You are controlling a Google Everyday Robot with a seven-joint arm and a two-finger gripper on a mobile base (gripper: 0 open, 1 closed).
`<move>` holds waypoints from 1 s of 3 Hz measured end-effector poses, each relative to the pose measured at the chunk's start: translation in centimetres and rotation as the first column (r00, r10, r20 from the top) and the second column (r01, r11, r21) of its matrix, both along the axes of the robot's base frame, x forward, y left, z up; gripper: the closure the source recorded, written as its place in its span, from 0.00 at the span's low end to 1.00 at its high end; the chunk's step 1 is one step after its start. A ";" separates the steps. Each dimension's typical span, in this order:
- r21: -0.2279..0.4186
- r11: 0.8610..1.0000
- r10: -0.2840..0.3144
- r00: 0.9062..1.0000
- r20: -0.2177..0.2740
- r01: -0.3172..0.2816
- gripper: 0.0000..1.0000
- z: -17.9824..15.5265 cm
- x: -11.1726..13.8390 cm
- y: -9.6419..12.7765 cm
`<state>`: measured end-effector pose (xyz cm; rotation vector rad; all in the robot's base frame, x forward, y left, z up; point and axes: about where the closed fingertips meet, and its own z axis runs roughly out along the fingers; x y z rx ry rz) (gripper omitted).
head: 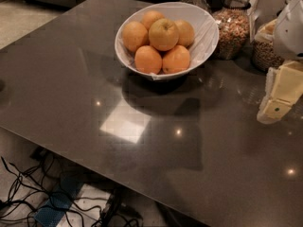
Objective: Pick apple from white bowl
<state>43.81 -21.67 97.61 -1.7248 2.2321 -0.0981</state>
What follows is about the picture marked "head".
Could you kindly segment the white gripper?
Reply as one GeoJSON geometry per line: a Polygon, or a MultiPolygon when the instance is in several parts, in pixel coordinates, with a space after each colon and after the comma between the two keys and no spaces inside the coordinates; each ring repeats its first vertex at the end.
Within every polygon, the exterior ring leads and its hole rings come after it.
{"type": "Polygon", "coordinates": [[[268,70],[257,114],[263,124],[281,120],[303,96],[303,0],[291,0],[278,15],[273,47],[281,58],[293,61],[268,70]]]}

